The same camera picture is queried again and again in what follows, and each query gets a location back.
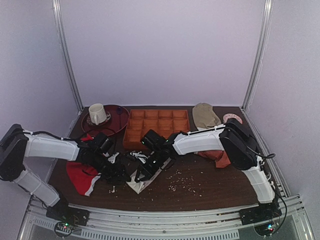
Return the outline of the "mauve underwear white waistband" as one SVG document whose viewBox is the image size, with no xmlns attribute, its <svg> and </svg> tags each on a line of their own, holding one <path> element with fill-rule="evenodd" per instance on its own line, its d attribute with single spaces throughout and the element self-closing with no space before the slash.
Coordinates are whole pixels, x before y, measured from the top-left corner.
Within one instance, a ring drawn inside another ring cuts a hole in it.
<svg viewBox="0 0 320 240">
<path fill-rule="evenodd" d="M 164 171 L 164 169 L 167 167 L 167 165 L 171 162 L 171 159 L 169 158 L 166 160 L 163 164 L 163 166 L 156 171 L 155 175 L 152 176 L 149 180 L 143 180 L 140 182 L 136 182 L 135 178 L 138 175 L 138 170 L 135 170 L 131 175 L 130 175 L 130 181 L 127 181 L 126 184 L 137 194 L 140 194 L 144 189 L 146 189 L 156 178 L 157 176 Z"/>
</svg>

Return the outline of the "khaki underwear cream waistband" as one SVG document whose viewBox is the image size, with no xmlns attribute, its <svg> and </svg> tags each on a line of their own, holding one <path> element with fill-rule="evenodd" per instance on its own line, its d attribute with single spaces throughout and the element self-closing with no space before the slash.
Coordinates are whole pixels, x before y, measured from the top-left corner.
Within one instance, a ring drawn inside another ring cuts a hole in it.
<svg viewBox="0 0 320 240">
<path fill-rule="evenodd" d="M 213 106 L 208 103 L 198 103 L 195 105 L 192 108 L 192 118 L 198 130 L 209 129 L 222 123 L 213 111 Z"/>
</svg>

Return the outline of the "orange wooden compartment tray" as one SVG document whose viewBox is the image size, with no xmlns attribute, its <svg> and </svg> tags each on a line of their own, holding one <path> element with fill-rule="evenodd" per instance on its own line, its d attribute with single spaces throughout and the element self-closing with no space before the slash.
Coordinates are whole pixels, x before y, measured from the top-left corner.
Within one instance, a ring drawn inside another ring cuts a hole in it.
<svg viewBox="0 0 320 240">
<path fill-rule="evenodd" d="M 188 111 L 185 109 L 132 109 L 123 137 L 126 150 L 145 150 L 143 136 L 153 130 L 164 138 L 177 132 L 191 130 Z"/>
</svg>

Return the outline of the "pink patterned small bowl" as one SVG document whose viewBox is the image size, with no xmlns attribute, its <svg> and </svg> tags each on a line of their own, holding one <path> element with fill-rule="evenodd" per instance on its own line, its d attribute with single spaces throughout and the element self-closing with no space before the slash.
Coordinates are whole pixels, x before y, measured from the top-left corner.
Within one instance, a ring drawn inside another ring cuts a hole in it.
<svg viewBox="0 0 320 240">
<path fill-rule="evenodd" d="M 236 119 L 239 123 L 243 124 L 243 120 L 240 116 L 234 114 L 234 113 L 226 113 L 223 116 L 223 122 L 226 123 L 229 119 Z"/>
</svg>

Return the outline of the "left aluminium frame post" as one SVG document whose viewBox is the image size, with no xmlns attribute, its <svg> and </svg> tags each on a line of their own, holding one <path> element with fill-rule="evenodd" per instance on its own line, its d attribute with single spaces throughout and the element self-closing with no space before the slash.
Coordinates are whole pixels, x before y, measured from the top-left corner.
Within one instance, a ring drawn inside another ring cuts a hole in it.
<svg viewBox="0 0 320 240">
<path fill-rule="evenodd" d="M 71 88 L 71 92 L 72 92 L 77 110 L 80 112 L 84 109 L 84 105 L 81 100 L 79 88 L 76 83 L 76 78 L 75 78 L 75 74 L 73 71 L 72 63 L 71 63 L 71 57 L 68 50 L 68 44 L 67 44 L 67 39 L 66 39 L 66 34 L 64 30 L 64 24 L 63 24 L 63 16 L 61 11 L 61 1 L 52 0 L 51 2 L 53 7 L 53 16 L 55 20 L 58 39 L 60 42 L 63 60 L 64 60 L 66 72 L 67 72 L 67 79 Z"/>
</svg>

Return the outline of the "aluminium frame post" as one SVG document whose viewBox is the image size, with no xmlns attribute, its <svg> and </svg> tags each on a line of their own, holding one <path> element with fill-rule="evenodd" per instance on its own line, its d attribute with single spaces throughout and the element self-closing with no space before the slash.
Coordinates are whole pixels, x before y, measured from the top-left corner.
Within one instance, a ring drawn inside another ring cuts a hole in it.
<svg viewBox="0 0 320 240">
<path fill-rule="evenodd" d="M 249 112 L 250 105 L 253 102 L 255 92 L 258 87 L 258 81 L 260 78 L 262 66 L 263 66 L 263 56 L 267 48 L 268 38 L 270 34 L 273 3 L 274 3 L 273 0 L 264 1 L 263 16 L 262 16 L 256 54 L 255 54 L 253 67 L 252 67 L 252 71 L 249 78 L 249 84 L 248 84 L 246 94 L 243 100 L 243 104 L 241 107 L 242 110 L 247 113 Z"/>
<path fill-rule="evenodd" d="M 84 105 L 81 100 L 79 88 L 76 83 L 76 78 L 75 78 L 75 74 L 73 71 L 72 63 L 71 63 L 71 57 L 68 50 L 68 44 L 67 44 L 67 39 L 66 39 L 66 34 L 64 30 L 64 24 L 63 24 L 63 16 L 61 11 L 61 1 L 52 0 L 51 2 L 53 7 L 53 16 L 55 20 L 58 39 L 60 42 L 63 60 L 64 60 L 66 72 L 67 72 L 67 79 L 71 88 L 71 92 L 72 92 L 77 110 L 80 112 L 84 109 Z"/>
</svg>

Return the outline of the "dark red bowl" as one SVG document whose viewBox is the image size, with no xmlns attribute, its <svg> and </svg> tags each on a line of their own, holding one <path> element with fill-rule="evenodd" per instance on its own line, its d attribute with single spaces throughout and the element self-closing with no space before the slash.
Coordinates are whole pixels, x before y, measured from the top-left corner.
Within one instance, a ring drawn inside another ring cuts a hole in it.
<svg viewBox="0 0 320 240">
<path fill-rule="evenodd" d="M 108 104 L 104 105 L 104 110 L 111 114 L 111 119 L 107 123 L 98 126 L 89 126 L 85 123 L 85 119 L 89 114 L 86 113 L 81 121 L 82 131 L 92 137 L 95 137 L 100 132 L 107 136 L 113 136 L 126 128 L 129 122 L 130 112 L 125 107 Z"/>
</svg>

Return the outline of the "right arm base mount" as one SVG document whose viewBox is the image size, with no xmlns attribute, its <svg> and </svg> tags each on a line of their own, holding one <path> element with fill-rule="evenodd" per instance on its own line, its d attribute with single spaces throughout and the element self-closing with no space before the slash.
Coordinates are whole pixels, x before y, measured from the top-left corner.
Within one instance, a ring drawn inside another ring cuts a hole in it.
<svg viewBox="0 0 320 240">
<path fill-rule="evenodd" d="M 271 237 L 281 225 L 282 211 L 278 204 L 267 203 L 244 208 L 239 211 L 241 224 L 253 225 L 254 231 L 261 237 Z"/>
</svg>

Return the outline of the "cream ceramic mug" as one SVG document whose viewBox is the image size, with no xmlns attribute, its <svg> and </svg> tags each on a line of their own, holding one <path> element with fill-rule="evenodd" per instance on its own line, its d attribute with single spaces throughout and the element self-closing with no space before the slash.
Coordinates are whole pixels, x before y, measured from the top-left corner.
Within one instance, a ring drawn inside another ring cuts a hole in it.
<svg viewBox="0 0 320 240">
<path fill-rule="evenodd" d="M 90 119 L 95 125 L 99 125 L 107 120 L 107 115 L 104 109 L 104 105 L 101 103 L 95 103 L 88 109 Z"/>
</svg>

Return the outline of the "dark saucer plate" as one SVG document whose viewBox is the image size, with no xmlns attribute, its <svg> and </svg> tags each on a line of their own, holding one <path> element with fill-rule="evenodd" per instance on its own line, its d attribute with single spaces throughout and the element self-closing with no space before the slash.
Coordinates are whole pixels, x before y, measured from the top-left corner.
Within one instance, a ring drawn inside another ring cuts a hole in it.
<svg viewBox="0 0 320 240">
<path fill-rule="evenodd" d="M 86 117 L 86 119 L 84 120 L 84 122 L 87 123 L 89 126 L 92 126 L 92 127 L 102 126 L 103 124 L 106 124 L 106 123 L 111 119 L 111 114 L 110 114 L 108 111 L 105 111 L 105 113 L 106 113 L 107 119 L 106 119 L 106 121 L 102 122 L 102 123 L 99 124 L 99 125 L 95 125 L 95 124 L 91 121 L 90 114 L 87 115 L 87 117 Z"/>
</svg>

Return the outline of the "right aluminium frame post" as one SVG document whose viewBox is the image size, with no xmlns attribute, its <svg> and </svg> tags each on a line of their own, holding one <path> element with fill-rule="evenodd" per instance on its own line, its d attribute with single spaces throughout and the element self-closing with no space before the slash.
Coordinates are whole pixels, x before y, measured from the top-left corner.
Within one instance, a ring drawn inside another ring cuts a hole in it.
<svg viewBox="0 0 320 240">
<path fill-rule="evenodd" d="M 249 84 L 248 84 L 246 94 L 243 100 L 243 104 L 241 107 L 242 110 L 247 113 L 249 112 L 250 105 L 253 102 L 255 92 L 258 87 L 258 81 L 260 78 L 262 66 L 263 66 L 263 56 L 267 48 L 268 38 L 270 34 L 273 3 L 274 3 L 273 0 L 264 1 L 263 16 L 262 16 L 256 54 L 255 54 L 253 67 L 252 67 L 252 71 L 249 78 Z"/>
</svg>

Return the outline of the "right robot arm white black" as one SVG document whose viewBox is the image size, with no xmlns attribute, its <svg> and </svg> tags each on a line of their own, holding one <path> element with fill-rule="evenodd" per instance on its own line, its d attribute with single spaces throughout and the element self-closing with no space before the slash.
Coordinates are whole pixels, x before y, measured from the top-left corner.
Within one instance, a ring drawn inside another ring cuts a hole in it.
<svg viewBox="0 0 320 240">
<path fill-rule="evenodd" d="M 252 185 L 260 204 L 270 204 L 275 199 L 271 178 L 264 171 L 264 161 L 275 154 L 263 155 L 259 152 L 254 136 L 235 118 L 212 128 L 175 132 L 168 138 L 150 129 L 140 140 L 151 150 L 145 162 L 137 168 L 136 183 L 150 180 L 165 161 L 177 156 L 203 151 L 223 151 L 231 165 L 242 171 Z"/>
</svg>

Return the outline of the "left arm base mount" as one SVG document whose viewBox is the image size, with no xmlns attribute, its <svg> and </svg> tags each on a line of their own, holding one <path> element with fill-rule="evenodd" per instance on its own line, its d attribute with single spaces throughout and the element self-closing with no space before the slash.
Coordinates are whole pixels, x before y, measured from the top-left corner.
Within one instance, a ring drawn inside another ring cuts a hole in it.
<svg viewBox="0 0 320 240">
<path fill-rule="evenodd" d="M 54 233 L 62 239 L 69 237 L 78 227 L 85 227 L 89 216 L 88 210 L 75 207 L 55 205 L 46 208 L 46 217 L 57 220 Z"/>
</svg>

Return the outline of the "red underwear white trim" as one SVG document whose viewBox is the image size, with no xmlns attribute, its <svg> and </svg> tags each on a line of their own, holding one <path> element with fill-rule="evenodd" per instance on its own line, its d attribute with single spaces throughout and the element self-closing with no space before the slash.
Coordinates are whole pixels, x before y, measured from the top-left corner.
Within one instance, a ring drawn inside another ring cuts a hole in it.
<svg viewBox="0 0 320 240">
<path fill-rule="evenodd" d="M 89 147 L 82 148 L 77 160 L 66 163 L 67 175 L 81 196 L 89 197 L 94 190 L 95 183 L 101 177 L 101 174 L 90 165 L 94 159 L 93 153 Z"/>
</svg>

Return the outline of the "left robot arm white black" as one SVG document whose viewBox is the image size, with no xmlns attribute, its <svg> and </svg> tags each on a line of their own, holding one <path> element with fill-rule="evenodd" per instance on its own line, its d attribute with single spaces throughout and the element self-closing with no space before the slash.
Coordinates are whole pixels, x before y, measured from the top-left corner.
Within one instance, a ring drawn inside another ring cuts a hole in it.
<svg viewBox="0 0 320 240">
<path fill-rule="evenodd" d="M 47 207 L 68 207 L 63 195 L 27 168 L 24 159 L 40 157 L 81 163 L 95 169 L 98 176 L 113 185 L 129 182 L 131 178 L 119 154 L 107 155 L 113 144 L 102 132 L 81 140 L 58 137 L 46 131 L 27 132 L 20 124 L 13 124 L 0 141 L 0 179 L 16 183 Z"/>
</svg>

